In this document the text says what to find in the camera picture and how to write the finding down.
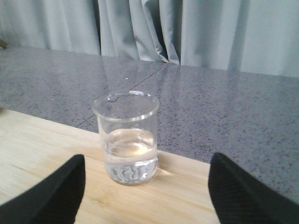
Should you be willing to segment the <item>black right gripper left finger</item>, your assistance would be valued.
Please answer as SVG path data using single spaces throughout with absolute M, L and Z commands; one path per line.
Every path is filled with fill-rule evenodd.
M 72 224 L 85 191 L 85 158 L 71 157 L 37 185 L 0 206 L 2 224 Z

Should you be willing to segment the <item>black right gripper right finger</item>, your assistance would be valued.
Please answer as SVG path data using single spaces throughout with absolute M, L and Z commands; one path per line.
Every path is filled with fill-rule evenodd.
M 214 153 L 208 190 L 222 224 L 297 224 L 299 206 L 258 181 L 230 158 Z

